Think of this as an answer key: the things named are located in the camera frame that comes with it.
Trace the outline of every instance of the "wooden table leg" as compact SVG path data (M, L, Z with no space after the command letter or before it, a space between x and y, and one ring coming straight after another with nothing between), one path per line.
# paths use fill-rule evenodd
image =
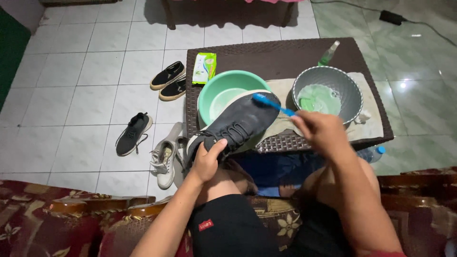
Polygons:
M162 6L164 7L165 15L167 16L167 27L171 30L175 30L175 20L173 19L173 15L171 14L170 4L168 0L162 0Z
M290 18L292 16L294 4L295 4L295 2L290 2L287 5L286 13L284 14L284 20L282 21L282 24L281 24L282 27L285 27L285 26L287 26L287 24L289 24Z

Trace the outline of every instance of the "hand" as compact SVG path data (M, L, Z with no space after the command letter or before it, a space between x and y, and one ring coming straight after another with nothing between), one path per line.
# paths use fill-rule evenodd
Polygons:
M195 173L202 183L210 180L216 174L218 169L217 158L225 146L227 146L227 139L221 139L208 152L201 142L190 172Z
M309 145L331 160L341 155L342 151L352 150L343 120L335 115L297 111L291 120L302 131Z

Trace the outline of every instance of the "wicker table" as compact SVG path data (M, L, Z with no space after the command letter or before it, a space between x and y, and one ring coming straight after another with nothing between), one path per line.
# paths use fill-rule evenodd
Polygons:
M335 42L340 46L329 65L345 72L361 72L367 80L381 114L384 137L352 141L354 149L359 150L393 139L392 128L387 118L381 98L355 40L346 38L317 38L286 41L248 43L187 51L186 77L186 122L187 135L193 136L200 130L197 114L197 99L202 85L192 85L193 64L197 53L216 53L218 56L216 74L227 70L246 70L257 74L264 80L296 78L303 70L316 66L322 54ZM254 150L259 153L294 152L309 150L303 137L291 130L269 137Z

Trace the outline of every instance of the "pink cloth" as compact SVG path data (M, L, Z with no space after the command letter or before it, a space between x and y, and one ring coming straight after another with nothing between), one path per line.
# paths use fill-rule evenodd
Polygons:
M245 1L247 3L251 3L254 0L245 0ZM305 1L305 0L260 0L260 1L264 1L264 2L269 2L269 3L275 4L275 3L279 2L279 1L290 3L290 2L301 2L301 1Z

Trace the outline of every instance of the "black slip-on shoe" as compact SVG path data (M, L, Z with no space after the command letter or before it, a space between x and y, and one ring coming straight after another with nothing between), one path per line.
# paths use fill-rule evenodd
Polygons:
M180 98L186 93L186 78L177 80L159 92L159 99L162 101L172 101Z
M182 62L177 61L157 74L149 83L152 90L160 90L169 84L186 77L186 68Z
M227 139L227 146L218 156L223 161L252 137L265 131L277 118L279 111L252 99L254 93L262 94L281 104L275 94L267 90L251 90L231 100L221 114L209 126L189 139L187 144L186 169L191 167L201 142L209 151L219 140Z
M148 138L148 134L145 132L152 126L152 118L147 114L147 112L139 112L135 115L117 138L116 153L118 156L126 156L133 150L136 150L138 154L138 145Z

